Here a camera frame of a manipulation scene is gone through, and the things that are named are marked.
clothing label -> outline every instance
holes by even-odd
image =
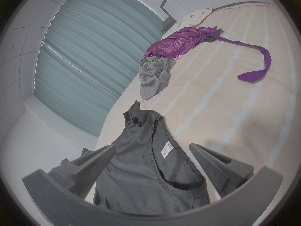
[[[170,142],[166,142],[165,146],[163,147],[163,150],[161,151],[161,154],[164,158],[168,155],[168,153],[173,149],[173,146],[170,144]]]

green curtain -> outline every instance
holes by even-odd
[[[34,95],[98,137],[145,51],[162,37],[162,22],[137,0],[66,0],[43,40]]]

clothing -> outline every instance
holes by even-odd
[[[219,28],[218,30],[216,30],[215,32],[214,32],[214,34],[217,34],[217,35],[220,35],[220,34],[222,34],[224,32],[224,30],[222,30],[221,28]],[[207,42],[207,43],[212,43],[212,42],[214,42],[216,40],[216,38],[214,38],[214,37],[212,37],[212,36],[208,36],[207,38],[205,38],[205,40],[203,41],[203,42]],[[179,58],[182,58],[183,57],[183,55],[179,55],[178,57],[175,57],[175,58],[173,58],[173,60],[177,60],[177,59],[179,59]]]
[[[143,100],[150,99],[168,85],[174,64],[172,59],[158,56],[147,57],[140,63],[140,96]]]
[[[172,138],[160,114],[124,113],[116,154],[96,181],[94,204],[119,212],[166,215],[209,203],[206,180]]]
[[[146,51],[144,58],[151,56],[161,56],[165,58],[177,58],[179,55],[183,55],[194,48],[196,45],[204,42],[208,37],[214,37],[220,41],[227,43],[232,43],[236,45],[252,47],[258,49],[264,56],[265,69],[246,72],[237,76],[239,80],[246,82],[255,82],[263,78],[272,62],[271,55],[269,51],[261,46],[246,44],[240,41],[232,41],[225,39],[215,32],[217,28],[194,28],[194,27],[185,27],[180,29],[177,32],[174,32],[172,35],[168,36],[166,39],[159,40],[156,43],[153,43]]]

bed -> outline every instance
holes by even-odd
[[[110,145],[124,128],[123,113],[136,101],[164,116],[168,130],[189,151],[197,143],[255,167],[268,165],[284,180],[267,212],[279,202],[299,166],[301,135],[301,47],[274,5],[246,3],[212,12],[200,27],[222,28],[225,38],[263,46],[272,64],[257,83],[237,75],[264,68],[255,49],[221,41],[201,43],[176,61],[168,86],[148,101],[136,76],[108,113],[95,149]],[[219,195],[207,178],[211,202]],[[92,203],[94,187],[86,197]]]

purple garment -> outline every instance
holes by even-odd
[[[232,43],[236,45],[257,48],[264,56],[265,69],[246,72],[238,75],[238,79],[246,82],[255,82],[262,77],[264,77],[271,65],[272,59],[268,50],[261,46],[242,43],[240,41],[232,41],[225,39],[219,35],[214,34],[217,31],[217,28],[194,28],[194,27],[185,27],[180,29],[177,32],[174,32],[172,35],[168,36],[163,40],[159,40],[156,43],[153,43],[146,51],[143,59],[151,56],[161,56],[165,58],[176,58],[179,55],[185,54],[187,51],[191,50],[196,45],[203,42],[208,36],[212,36],[218,40]]]

